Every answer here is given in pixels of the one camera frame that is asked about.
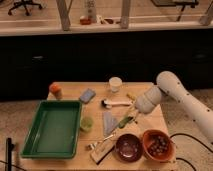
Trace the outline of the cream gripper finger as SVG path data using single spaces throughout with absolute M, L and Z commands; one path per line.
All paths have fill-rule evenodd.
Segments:
M 135 115 L 133 117 L 133 122 L 137 123 L 137 117 L 139 116 L 139 113 L 140 113 L 139 110 L 136 110 Z

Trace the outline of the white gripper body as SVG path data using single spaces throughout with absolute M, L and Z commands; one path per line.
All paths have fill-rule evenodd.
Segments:
M 151 113 L 162 100 L 162 92 L 157 86 L 152 86 L 135 101 L 135 108 L 143 114 Z

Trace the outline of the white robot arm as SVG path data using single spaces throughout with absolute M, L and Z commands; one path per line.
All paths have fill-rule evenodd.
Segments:
M 134 106 L 140 113 L 149 114 L 162 102 L 165 95 L 173 98 L 213 143 L 213 110 L 191 95 L 170 71 L 159 73 L 156 85 L 139 95 Z

